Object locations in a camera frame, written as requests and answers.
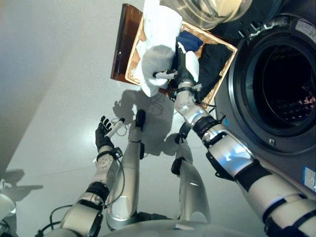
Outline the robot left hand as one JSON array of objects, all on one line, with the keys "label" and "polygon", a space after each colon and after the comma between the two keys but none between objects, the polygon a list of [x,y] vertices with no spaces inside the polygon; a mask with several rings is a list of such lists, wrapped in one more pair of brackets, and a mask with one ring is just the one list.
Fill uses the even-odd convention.
[{"label": "robot left hand", "polygon": [[102,116],[95,130],[95,145],[99,151],[103,146],[114,148],[111,137],[123,126],[124,118],[120,118],[117,122],[111,123],[108,118]]}]

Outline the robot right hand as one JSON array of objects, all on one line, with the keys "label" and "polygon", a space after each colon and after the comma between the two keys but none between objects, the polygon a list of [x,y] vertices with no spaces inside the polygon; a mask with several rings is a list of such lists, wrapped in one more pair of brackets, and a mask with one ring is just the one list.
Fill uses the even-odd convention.
[{"label": "robot right hand", "polygon": [[193,51],[187,51],[180,42],[177,42],[177,52],[177,70],[170,69],[154,72],[153,77],[156,79],[174,80],[177,85],[184,81],[191,82],[195,85],[199,77],[198,58]]}]

